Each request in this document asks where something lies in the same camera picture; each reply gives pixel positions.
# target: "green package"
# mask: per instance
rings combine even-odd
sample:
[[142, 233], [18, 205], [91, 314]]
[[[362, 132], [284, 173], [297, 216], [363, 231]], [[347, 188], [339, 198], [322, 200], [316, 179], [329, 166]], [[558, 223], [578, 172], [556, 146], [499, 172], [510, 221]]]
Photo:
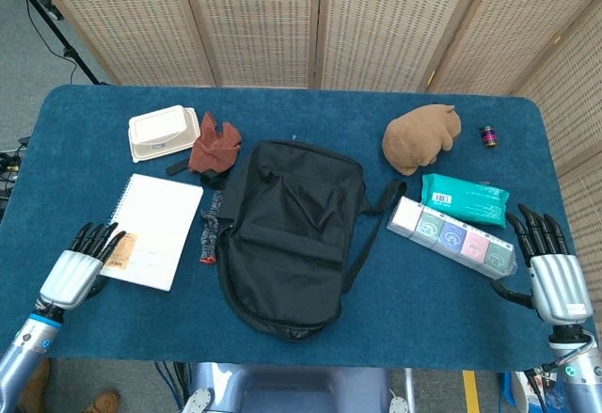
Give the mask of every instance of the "green package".
[[422, 204], [466, 222], [506, 228], [506, 201], [510, 194], [491, 185], [449, 176], [422, 176]]

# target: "stuffed animal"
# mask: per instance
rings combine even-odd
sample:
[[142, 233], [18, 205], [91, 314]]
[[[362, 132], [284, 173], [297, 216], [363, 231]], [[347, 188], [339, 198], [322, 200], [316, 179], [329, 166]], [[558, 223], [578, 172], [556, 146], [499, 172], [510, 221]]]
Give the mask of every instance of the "stuffed animal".
[[383, 153], [395, 169], [409, 176], [419, 166], [433, 164], [441, 150], [451, 150], [460, 129], [453, 105], [424, 105], [388, 124]]

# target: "brown cloth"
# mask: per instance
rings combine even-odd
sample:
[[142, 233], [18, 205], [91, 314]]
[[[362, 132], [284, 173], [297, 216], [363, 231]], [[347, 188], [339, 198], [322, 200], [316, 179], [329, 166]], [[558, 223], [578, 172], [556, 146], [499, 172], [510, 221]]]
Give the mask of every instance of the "brown cloth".
[[211, 112], [205, 112], [200, 124], [200, 137], [195, 140], [188, 168], [202, 173], [213, 170], [222, 173], [236, 162], [241, 150], [241, 134], [229, 122], [224, 122], [222, 132], [216, 131], [217, 121]]

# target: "blue tablecloth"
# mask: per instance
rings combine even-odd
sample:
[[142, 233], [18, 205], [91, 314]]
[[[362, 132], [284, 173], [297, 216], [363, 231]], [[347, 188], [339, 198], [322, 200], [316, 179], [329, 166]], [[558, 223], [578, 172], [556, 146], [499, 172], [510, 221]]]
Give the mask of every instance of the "blue tablecloth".
[[[398, 175], [380, 149], [391, 119], [428, 103], [455, 104], [462, 134], [451, 152], [405, 178], [420, 199], [420, 175], [437, 172], [489, 182], [556, 216], [568, 231], [561, 193], [537, 107], [521, 98], [466, 95], [189, 87], [59, 87], [46, 99], [13, 197], [0, 226], [0, 342], [8, 345], [32, 309], [57, 256], [81, 225], [105, 221], [132, 173], [165, 178], [173, 154], [134, 164], [132, 116], [182, 104], [211, 110], [243, 136], [241, 157], [266, 138], [296, 139], [344, 153], [365, 169], [375, 202]], [[480, 128], [499, 143], [488, 150]], [[189, 172], [176, 181], [198, 183]], [[201, 208], [212, 193], [207, 190]], [[374, 224], [357, 223], [357, 254]], [[532, 310], [497, 297], [489, 279], [381, 229], [372, 254], [344, 297], [342, 316], [316, 337], [288, 343], [242, 323], [220, 291], [215, 267], [201, 264], [200, 211], [169, 293], [111, 280], [66, 314], [52, 355], [231, 363], [321, 364], [519, 370], [548, 361], [547, 334]], [[515, 243], [511, 229], [487, 228]], [[507, 284], [529, 290], [522, 258]]]

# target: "backpack strap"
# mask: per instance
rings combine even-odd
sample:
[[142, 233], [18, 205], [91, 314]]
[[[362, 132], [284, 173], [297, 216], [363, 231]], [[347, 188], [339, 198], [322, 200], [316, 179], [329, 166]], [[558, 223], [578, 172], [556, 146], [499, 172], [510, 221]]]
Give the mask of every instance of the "backpack strap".
[[375, 208], [370, 208], [364, 212], [367, 215], [381, 215], [380, 220], [372, 230], [370, 237], [364, 247], [361, 249], [359, 256], [356, 259], [351, 271], [347, 274], [345, 278], [345, 282], [343, 284], [342, 291], [347, 294], [351, 287], [354, 285], [354, 281], [356, 280], [357, 274], [361, 270], [364, 265], [364, 262], [368, 259], [368, 255], [370, 255], [370, 250], [372, 249], [372, 244], [374, 244], [374, 240], [378, 235], [378, 231], [383, 223], [383, 219], [385, 218], [385, 211], [389, 208], [390, 205], [396, 204], [402, 195], [405, 193], [406, 185], [404, 182], [399, 180], [392, 180], [383, 192], [380, 200], [378, 201], [378, 205]]

